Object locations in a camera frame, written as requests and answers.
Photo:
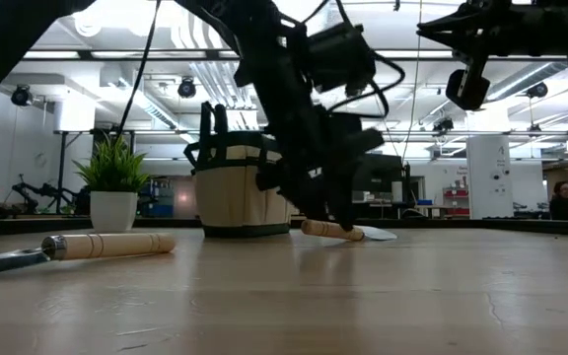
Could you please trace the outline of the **black computer monitor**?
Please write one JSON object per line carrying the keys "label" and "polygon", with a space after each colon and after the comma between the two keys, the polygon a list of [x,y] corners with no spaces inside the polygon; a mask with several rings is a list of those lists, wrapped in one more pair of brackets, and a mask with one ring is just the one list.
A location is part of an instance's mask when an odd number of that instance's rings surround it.
{"label": "black computer monitor", "polygon": [[399,156],[366,154],[353,179],[359,191],[390,192],[391,184],[401,180],[402,163]]}

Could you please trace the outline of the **red shelf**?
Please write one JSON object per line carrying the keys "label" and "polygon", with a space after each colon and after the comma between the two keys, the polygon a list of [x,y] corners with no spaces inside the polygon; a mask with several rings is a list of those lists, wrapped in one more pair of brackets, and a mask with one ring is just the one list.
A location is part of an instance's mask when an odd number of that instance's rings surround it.
{"label": "red shelf", "polygon": [[469,218],[469,192],[467,188],[445,187],[443,189],[444,216],[446,218]]}

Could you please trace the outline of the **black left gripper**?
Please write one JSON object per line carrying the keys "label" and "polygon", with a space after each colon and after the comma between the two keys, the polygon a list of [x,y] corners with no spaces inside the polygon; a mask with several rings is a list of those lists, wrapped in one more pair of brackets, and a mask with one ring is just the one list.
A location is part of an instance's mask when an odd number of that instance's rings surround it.
{"label": "black left gripper", "polygon": [[[259,169],[258,188],[279,187],[282,192],[301,189],[310,179],[309,170],[334,165],[340,154],[351,158],[354,149],[347,147],[347,141],[362,131],[358,114],[329,112],[325,106],[303,109],[288,120],[270,120],[264,133],[274,138],[282,158]],[[336,223],[345,232],[354,229],[351,189],[329,189],[325,195],[294,195],[289,201],[307,219]]]}

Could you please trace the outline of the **blue storage bins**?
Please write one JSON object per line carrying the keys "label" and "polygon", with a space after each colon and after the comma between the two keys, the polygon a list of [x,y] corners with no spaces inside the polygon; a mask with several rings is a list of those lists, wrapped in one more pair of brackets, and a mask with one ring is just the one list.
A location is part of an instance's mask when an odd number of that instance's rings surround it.
{"label": "blue storage bins", "polygon": [[174,215],[174,188],[166,179],[150,179],[140,190],[137,212],[141,217],[171,218]]}

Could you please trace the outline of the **beige and green gardening bag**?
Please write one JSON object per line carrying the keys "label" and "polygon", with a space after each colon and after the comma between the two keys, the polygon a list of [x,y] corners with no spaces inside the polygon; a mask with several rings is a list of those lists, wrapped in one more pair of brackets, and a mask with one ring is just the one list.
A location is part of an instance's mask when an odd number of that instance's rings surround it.
{"label": "beige and green gardening bag", "polygon": [[287,234],[291,206],[275,188],[261,190],[256,175],[281,158],[274,139],[259,131],[231,131],[226,108],[201,105],[199,140],[183,150],[192,165],[197,216],[211,238]]}

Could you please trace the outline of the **white pillar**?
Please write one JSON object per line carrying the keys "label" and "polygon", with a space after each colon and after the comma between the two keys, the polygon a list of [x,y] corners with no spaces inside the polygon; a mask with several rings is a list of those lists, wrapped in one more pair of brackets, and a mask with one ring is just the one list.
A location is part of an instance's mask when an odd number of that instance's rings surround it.
{"label": "white pillar", "polygon": [[507,136],[467,139],[470,218],[507,218],[514,215]]}

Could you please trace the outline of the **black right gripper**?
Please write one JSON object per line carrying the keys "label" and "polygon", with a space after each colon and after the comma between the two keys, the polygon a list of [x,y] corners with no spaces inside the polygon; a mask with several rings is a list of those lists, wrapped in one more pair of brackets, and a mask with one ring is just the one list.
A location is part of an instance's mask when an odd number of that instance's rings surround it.
{"label": "black right gripper", "polygon": [[[465,2],[450,15],[417,25],[419,35],[452,49],[481,47],[491,55],[565,55],[562,26],[568,10],[561,0],[512,0]],[[481,13],[481,30],[458,30],[470,25]]]}

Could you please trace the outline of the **wide trowel with wooden handle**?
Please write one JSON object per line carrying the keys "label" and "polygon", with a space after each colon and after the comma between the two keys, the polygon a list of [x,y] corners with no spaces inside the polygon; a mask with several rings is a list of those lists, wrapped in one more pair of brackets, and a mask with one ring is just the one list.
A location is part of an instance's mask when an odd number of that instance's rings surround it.
{"label": "wide trowel with wooden handle", "polygon": [[355,225],[350,231],[341,228],[339,224],[307,219],[302,222],[301,231],[305,235],[340,239],[350,242],[363,241],[395,241],[397,235],[393,232],[369,226]]}

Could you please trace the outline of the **green plant in white pot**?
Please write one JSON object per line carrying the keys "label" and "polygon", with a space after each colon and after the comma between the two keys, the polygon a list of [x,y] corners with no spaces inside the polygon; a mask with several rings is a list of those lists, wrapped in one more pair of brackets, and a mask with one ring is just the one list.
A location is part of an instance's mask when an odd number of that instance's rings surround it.
{"label": "green plant in white pot", "polygon": [[104,134],[96,151],[85,162],[74,161],[77,175],[90,195],[90,217],[98,233],[131,230],[138,193],[148,179],[141,171],[146,154],[130,150],[120,134]]}

